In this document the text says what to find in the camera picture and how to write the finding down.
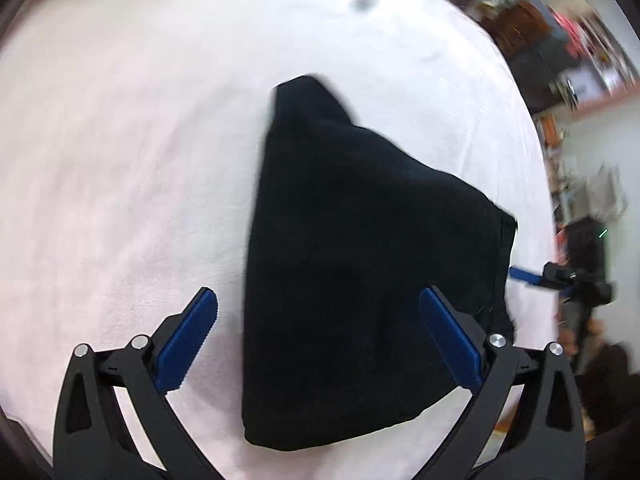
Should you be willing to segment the black pants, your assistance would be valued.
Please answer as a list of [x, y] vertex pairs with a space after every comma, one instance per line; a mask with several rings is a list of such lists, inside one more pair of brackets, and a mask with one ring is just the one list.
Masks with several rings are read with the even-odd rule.
[[311, 76], [279, 84], [245, 273], [248, 442], [297, 451], [408, 422], [454, 388], [422, 324], [437, 287], [512, 336], [518, 225], [485, 194], [352, 122]]

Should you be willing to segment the dark grey cabinet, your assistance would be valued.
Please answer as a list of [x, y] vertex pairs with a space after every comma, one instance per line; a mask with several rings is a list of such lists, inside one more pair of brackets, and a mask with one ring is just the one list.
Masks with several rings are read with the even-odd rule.
[[536, 115], [561, 103], [562, 98], [551, 90], [551, 85], [560, 73], [584, 62], [570, 53], [571, 46], [570, 37], [558, 32], [506, 57], [529, 114]]

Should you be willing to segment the wooden chair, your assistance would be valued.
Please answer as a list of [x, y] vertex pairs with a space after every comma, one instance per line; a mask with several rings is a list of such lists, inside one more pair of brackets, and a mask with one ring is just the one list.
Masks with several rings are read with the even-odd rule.
[[541, 10], [527, 0], [518, 0], [494, 18], [485, 16], [482, 26], [505, 58], [513, 58], [521, 51], [535, 47], [548, 37], [551, 25]]

